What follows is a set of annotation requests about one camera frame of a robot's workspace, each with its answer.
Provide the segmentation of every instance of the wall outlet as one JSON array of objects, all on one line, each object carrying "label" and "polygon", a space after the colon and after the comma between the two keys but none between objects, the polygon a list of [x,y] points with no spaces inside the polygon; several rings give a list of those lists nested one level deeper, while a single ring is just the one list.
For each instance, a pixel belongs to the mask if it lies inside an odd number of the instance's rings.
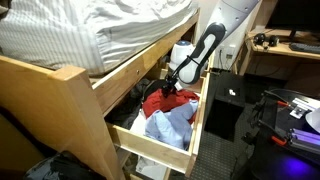
[{"label": "wall outlet", "polygon": [[217,49],[219,49],[219,51],[220,51],[220,50],[224,51],[224,48],[225,48],[225,47],[224,47],[224,44],[220,44]]},{"label": "wall outlet", "polygon": [[234,50],[236,46],[235,45],[229,45],[229,47],[226,49],[226,58],[227,59],[232,59],[234,55]]}]

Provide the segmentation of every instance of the mattress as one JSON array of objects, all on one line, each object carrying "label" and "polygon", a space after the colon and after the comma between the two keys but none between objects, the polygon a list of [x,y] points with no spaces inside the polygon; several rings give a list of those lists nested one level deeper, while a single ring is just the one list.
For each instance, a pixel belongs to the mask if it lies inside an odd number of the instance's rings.
[{"label": "mattress", "polygon": [[38,66],[104,74],[185,23],[197,7],[191,0],[12,0],[0,21],[0,47]]}]

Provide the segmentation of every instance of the blue light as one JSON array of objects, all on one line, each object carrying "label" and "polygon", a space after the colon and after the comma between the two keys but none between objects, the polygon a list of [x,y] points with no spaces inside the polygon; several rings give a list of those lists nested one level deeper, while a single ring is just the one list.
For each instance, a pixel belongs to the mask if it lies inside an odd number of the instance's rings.
[{"label": "blue light", "polygon": [[291,177],[302,178],[311,170],[310,165],[297,158],[287,157],[283,159],[283,163],[283,170]]}]

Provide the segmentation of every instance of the folded clothes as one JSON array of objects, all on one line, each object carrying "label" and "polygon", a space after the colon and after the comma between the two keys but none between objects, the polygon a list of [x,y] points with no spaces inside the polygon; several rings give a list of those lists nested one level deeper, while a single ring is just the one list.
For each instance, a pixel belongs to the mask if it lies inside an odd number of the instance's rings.
[{"label": "folded clothes", "polygon": [[[168,112],[171,109],[181,106],[190,100],[199,101],[199,97],[190,91],[180,90],[174,94],[169,94],[168,97],[162,95],[162,90],[158,89],[154,93],[150,94],[146,101],[142,104],[142,109],[146,117],[150,117],[156,110],[162,112]],[[195,120],[195,113],[188,119],[189,124],[192,124]]]},{"label": "folded clothes", "polygon": [[146,123],[145,135],[180,149],[190,144],[192,128],[188,123],[198,107],[197,100],[190,100],[170,112],[156,110]]}]

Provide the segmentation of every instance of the dark floor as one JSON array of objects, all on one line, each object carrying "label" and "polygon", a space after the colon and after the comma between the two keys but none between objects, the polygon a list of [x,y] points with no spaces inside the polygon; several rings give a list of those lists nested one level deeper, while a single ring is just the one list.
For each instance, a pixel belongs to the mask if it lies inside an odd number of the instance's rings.
[{"label": "dark floor", "polygon": [[260,100],[264,90],[282,88],[283,85],[284,82],[273,79],[245,76],[246,105],[235,125],[234,141],[203,131],[199,154],[191,177],[185,178],[183,174],[172,171],[170,179],[230,179],[232,172],[246,162],[254,149],[241,140],[246,132],[252,131],[247,118],[253,105]]}]

